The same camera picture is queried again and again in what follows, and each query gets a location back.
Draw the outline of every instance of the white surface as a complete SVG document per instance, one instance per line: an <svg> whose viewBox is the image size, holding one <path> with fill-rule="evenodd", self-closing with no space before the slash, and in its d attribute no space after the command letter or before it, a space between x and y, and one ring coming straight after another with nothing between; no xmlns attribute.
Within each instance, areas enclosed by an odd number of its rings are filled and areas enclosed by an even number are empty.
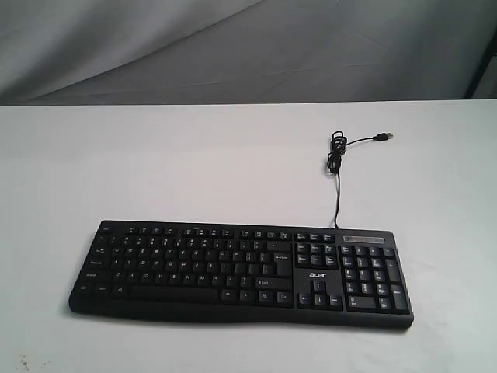
<svg viewBox="0 0 497 373"><path fill-rule="evenodd" d="M492 371L496 122L497 101L0 108L0 371ZM68 311L103 219L329 226L338 129L394 133L347 151L339 224L394 233L408 332Z"/></svg>

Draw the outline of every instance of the black cable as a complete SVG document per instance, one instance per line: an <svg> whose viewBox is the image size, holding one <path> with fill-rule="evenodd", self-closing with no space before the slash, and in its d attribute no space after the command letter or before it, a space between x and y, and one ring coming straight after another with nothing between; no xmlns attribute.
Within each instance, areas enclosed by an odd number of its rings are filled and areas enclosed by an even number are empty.
<svg viewBox="0 0 497 373"><path fill-rule="evenodd" d="M329 172L336 175L336 208L335 208L335 217L333 218L333 224L335 225L335 229L338 229L338 224L336 222L337 217L339 216L340 209L340 167L342 166L342 157L345 154L346 147L351 144L355 144L360 141L386 141L390 138L393 138L394 135L391 133L382 132L373 136L372 138L360 138L358 140L354 140L351 142L347 142L347 138L343 134L342 131L336 131L332 134L332 141L330 143L331 151L328 153L328 161L326 162L327 167L329 168Z"/></svg>

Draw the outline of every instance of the keyboard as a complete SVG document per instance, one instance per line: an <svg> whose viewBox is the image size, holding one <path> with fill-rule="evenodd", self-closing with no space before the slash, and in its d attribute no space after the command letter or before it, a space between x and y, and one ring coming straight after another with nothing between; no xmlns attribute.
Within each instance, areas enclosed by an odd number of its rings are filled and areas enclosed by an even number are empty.
<svg viewBox="0 0 497 373"><path fill-rule="evenodd" d="M391 232L102 221L73 312L175 322L409 328Z"/></svg>

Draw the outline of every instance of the white tabletop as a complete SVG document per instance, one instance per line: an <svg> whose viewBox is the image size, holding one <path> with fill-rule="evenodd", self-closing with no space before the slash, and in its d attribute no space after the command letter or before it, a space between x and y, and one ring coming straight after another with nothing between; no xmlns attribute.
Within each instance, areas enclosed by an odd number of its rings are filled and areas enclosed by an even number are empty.
<svg viewBox="0 0 497 373"><path fill-rule="evenodd" d="M0 371L493 371L497 101L0 108ZM391 230L415 321L192 326L72 314L103 219Z"/></svg>

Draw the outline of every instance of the space bar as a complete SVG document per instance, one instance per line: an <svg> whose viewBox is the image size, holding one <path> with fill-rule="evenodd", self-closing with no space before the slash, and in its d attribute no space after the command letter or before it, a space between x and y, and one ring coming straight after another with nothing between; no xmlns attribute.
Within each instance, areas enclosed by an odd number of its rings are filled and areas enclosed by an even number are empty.
<svg viewBox="0 0 497 373"><path fill-rule="evenodd" d="M217 303L217 290L206 288L134 286L131 289L130 298L144 301Z"/></svg>

